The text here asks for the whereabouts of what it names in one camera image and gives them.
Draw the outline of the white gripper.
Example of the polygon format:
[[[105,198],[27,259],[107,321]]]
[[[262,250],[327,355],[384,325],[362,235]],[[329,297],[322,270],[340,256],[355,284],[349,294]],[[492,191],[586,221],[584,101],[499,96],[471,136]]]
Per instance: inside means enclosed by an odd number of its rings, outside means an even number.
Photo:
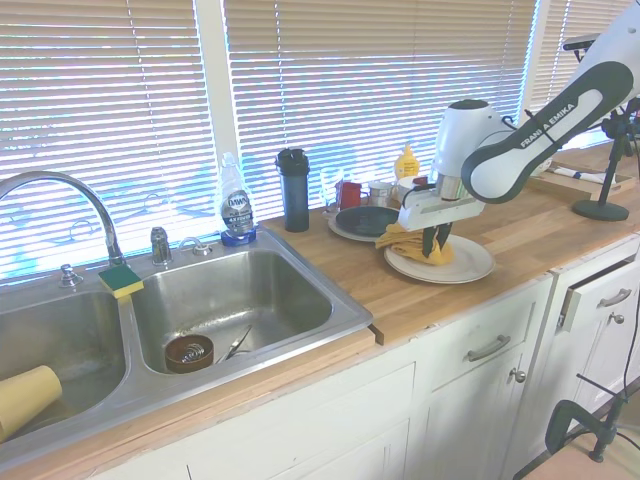
[[[422,255],[431,261],[440,254],[440,248],[444,248],[452,223],[476,217],[484,207],[483,202],[473,197],[445,201],[435,191],[412,190],[403,199],[398,223],[407,231],[424,229]]]

